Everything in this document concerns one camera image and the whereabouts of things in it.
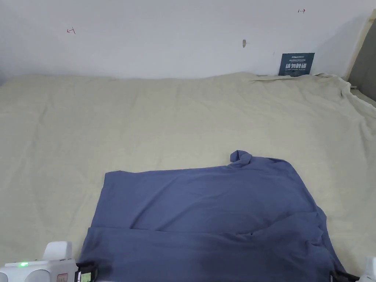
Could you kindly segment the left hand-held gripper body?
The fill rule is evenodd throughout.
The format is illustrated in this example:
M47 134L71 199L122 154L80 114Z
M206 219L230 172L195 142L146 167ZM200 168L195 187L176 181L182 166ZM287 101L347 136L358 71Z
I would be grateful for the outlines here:
M6 263L1 282L74 282L78 271L72 242L49 242L40 260Z

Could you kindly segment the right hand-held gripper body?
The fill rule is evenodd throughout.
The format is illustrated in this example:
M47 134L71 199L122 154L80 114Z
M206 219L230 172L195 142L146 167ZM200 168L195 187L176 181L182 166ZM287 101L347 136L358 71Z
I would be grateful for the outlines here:
M361 275L361 282L376 281L376 257L368 257L366 260L365 270Z

